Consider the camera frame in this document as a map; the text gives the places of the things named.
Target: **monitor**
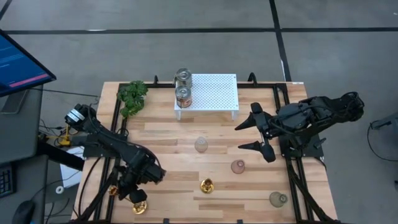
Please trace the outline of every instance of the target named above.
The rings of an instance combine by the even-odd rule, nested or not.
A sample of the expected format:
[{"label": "monitor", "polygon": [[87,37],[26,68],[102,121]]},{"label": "monitor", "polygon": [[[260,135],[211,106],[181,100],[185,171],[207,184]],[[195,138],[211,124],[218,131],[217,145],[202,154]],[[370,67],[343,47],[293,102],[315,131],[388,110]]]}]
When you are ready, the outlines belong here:
[{"label": "monitor", "polygon": [[3,112],[17,112],[15,109],[21,107],[26,90],[56,79],[53,73],[0,29],[0,97],[13,93]]}]

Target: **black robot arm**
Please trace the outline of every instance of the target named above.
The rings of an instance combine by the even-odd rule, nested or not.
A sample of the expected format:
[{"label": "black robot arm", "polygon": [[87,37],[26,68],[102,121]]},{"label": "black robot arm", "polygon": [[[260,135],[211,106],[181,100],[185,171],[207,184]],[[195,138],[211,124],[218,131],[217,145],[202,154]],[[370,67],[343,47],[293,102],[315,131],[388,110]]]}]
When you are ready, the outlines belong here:
[{"label": "black robot arm", "polygon": [[275,153],[268,140],[288,136],[291,147],[301,150],[314,135],[326,128],[336,123],[358,120],[363,115],[363,107],[364,103],[356,92],[346,93],[336,99],[316,96],[291,103],[281,107],[276,116],[263,111],[259,103],[252,103],[249,118],[235,130],[256,126],[263,142],[244,144],[239,148],[259,151],[267,162],[273,162]]},{"label": "black robot arm", "polygon": [[65,120],[74,129],[92,135],[99,145],[116,152],[126,162],[126,166],[119,169],[122,173],[118,180],[120,200],[129,195],[133,203],[145,201],[147,195],[143,190],[138,190],[137,185],[148,182],[158,184],[162,181],[166,171],[160,164],[155,163],[155,155],[146,147],[129,143],[102,126],[96,119],[96,111],[92,107],[77,104],[66,115]]}]

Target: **white pegboard shelf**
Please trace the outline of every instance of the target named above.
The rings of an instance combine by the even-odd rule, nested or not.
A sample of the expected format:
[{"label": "white pegboard shelf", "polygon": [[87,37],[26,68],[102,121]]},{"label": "white pegboard shelf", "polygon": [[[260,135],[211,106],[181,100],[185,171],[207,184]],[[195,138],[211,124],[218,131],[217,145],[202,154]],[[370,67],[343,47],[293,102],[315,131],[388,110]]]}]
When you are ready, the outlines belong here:
[{"label": "white pegboard shelf", "polygon": [[192,104],[180,108],[174,101],[177,119],[183,111],[231,111],[235,119],[239,112],[236,74],[192,74]]}]

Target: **computer screen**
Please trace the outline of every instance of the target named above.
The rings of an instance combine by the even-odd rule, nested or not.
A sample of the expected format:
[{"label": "computer screen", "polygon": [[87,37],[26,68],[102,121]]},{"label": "computer screen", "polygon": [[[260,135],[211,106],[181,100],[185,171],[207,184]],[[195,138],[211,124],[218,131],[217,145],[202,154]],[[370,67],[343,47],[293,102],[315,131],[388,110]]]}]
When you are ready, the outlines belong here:
[{"label": "computer screen", "polygon": [[0,96],[55,79],[55,75],[0,30]]}]

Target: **metal can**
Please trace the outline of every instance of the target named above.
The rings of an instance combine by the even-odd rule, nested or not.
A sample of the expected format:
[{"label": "metal can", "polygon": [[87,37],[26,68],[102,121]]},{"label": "metal can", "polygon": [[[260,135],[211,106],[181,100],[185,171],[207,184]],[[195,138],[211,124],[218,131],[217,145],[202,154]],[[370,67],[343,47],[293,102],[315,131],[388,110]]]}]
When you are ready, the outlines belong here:
[{"label": "metal can", "polygon": [[177,86],[185,85],[192,88],[192,74],[187,68],[180,68],[174,75],[174,83]]},{"label": "metal can", "polygon": [[175,89],[175,98],[177,99],[177,105],[180,108],[189,107],[192,104],[191,89],[185,85],[178,86]]}]

